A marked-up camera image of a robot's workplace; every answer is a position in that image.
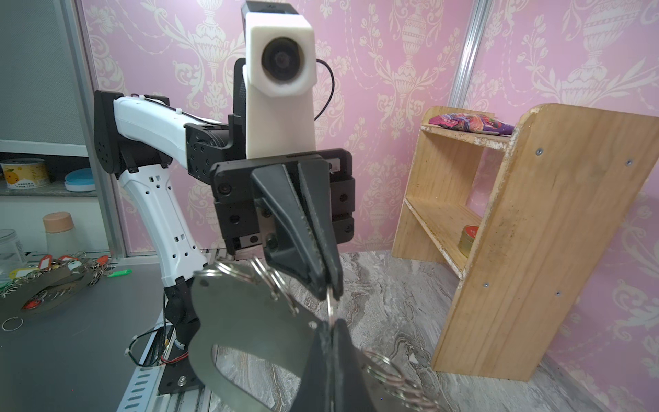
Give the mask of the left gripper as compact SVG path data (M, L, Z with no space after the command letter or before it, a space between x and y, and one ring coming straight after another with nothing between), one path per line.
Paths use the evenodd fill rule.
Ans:
M302 202L293 184L299 181L299 161ZM341 299L343 267L337 243L355 235L350 152L326 149L219 162L210 176L228 254L262 244L260 226L269 267L293 277L318 300L325 300L327 293Z

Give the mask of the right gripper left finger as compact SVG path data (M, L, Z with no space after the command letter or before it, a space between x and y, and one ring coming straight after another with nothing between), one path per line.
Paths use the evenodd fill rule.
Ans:
M335 395L333 329L322 322L316 329L291 412L331 412Z

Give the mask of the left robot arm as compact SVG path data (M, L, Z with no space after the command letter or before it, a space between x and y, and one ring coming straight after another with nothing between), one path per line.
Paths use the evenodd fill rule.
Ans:
M221 124L156 95L94 94L94 145L107 173L130 193L161 261L164 314L191 339L199 321L192 275L204 256L173 194L169 168L179 161L209 185L229 253L254 238L269 267L302 283L316 298L343 296L338 245L354 235L352 156L328 149L250 159L246 113Z

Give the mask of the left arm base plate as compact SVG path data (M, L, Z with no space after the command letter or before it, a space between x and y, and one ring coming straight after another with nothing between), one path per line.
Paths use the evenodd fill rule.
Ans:
M202 381L195 374L190 359L185 357L178 362L165 365L161 381L158 386L159 395L172 395L186 391L193 391L204 387Z

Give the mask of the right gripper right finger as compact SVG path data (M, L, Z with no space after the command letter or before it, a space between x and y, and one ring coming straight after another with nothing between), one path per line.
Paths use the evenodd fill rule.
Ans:
M331 404L337 412L375 411L345 320L332 326Z

